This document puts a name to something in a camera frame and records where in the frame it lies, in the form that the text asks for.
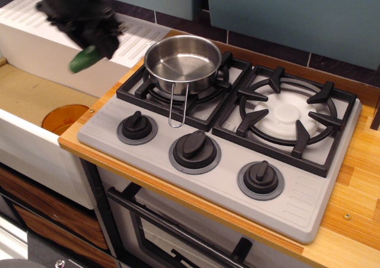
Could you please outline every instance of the cabinet door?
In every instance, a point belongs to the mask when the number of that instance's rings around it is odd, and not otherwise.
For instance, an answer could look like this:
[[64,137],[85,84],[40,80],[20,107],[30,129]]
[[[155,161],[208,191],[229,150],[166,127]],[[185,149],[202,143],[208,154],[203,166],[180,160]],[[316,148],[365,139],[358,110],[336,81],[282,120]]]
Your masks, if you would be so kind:
[[16,201],[21,201],[38,214],[42,214],[52,222],[58,223],[90,243],[108,249],[102,229],[95,216],[80,210],[58,195],[53,195],[32,180],[0,163],[0,186]]
[[104,268],[116,268],[115,261],[111,256],[93,248],[88,243],[76,238],[67,231],[52,224],[51,222],[48,222],[46,219],[43,219],[38,215],[19,207],[18,205],[14,205],[14,207],[23,218],[29,229],[35,233],[50,239],[63,247],[66,247],[76,254],[90,259]]

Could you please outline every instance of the wooden cabinet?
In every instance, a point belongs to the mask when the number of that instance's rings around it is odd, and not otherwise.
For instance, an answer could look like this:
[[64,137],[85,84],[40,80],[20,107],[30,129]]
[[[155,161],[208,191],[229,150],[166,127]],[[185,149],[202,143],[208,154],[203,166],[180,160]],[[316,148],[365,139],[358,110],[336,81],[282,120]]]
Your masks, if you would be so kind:
[[96,262],[116,267],[92,210],[87,210],[0,163],[1,193],[12,200],[27,227]]

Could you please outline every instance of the stainless steel pot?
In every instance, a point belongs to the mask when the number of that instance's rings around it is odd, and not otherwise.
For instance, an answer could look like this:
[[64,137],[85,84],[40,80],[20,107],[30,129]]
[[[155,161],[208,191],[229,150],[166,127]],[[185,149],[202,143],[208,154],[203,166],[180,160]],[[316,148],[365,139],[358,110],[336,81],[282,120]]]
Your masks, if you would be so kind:
[[[189,94],[211,87],[221,63],[221,52],[211,41],[191,35],[172,36],[155,43],[145,54],[144,64],[158,89],[171,94],[169,124],[185,123]],[[183,121],[172,124],[173,97],[185,96]]]

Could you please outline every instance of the stove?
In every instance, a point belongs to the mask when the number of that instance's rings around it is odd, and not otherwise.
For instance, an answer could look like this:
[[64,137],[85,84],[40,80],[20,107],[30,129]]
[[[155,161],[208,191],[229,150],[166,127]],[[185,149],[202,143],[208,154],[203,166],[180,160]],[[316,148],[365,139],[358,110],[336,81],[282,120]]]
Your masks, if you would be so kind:
[[[169,125],[142,66],[78,140],[302,243],[312,242],[361,111],[353,93],[223,54],[215,85]],[[181,122],[184,98],[172,118]]]

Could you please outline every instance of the wire handle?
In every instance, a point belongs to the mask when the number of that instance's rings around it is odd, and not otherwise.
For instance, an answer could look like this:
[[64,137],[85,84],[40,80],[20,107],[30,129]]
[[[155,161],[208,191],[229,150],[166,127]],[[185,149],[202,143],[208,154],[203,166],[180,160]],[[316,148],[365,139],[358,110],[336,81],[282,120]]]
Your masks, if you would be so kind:
[[183,126],[185,124],[186,108],[187,108],[188,93],[189,93],[189,83],[186,83],[185,109],[183,110],[183,120],[182,120],[181,124],[173,124],[172,123],[172,109],[173,109],[173,99],[174,99],[174,87],[175,87],[175,83],[172,83],[172,95],[171,95],[171,98],[170,98],[169,125],[171,127],[177,128],[177,127],[181,127],[181,126]]

